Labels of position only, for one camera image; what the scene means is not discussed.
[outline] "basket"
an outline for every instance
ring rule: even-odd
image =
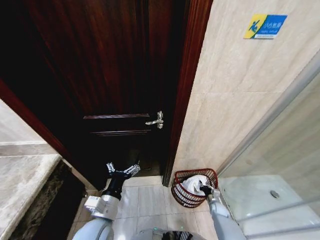
[[[186,208],[196,208],[206,200],[206,196],[195,195],[188,192],[182,182],[195,175],[204,175],[207,177],[206,184],[218,188],[218,178],[216,172],[211,168],[176,171],[174,173],[171,193],[175,200]]]

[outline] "blue and yellow sign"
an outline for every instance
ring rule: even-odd
[[[249,27],[245,32],[245,39],[274,39],[287,15],[253,15]]]

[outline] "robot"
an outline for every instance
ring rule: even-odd
[[[87,222],[74,235],[73,240],[113,240],[113,221],[116,218],[125,180],[140,171],[139,163],[124,171],[115,170],[112,162],[107,163],[111,182],[102,196],[89,196],[84,206],[95,219]],[[210,207],[214,228],[219,240],[245,240],[238,224],[232,219],[228,209],[220,203],[220,192],[209,186],[202,186]],[[197,233],[187,231],[169,231],[165,229],[147,229],[139,232],[131,240],[205,240]]]

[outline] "towel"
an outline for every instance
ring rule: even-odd
[[[195,175],[189,177],[187,180],[182,182],[182,186],[191,194],[204,196],[205,193],[200,190],[200,182],[202,185],[206,185],[207,177],[203,175]]]

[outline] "shower glass door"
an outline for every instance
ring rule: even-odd
[[[219,175],[248,239],[320,239],[320,73]]]

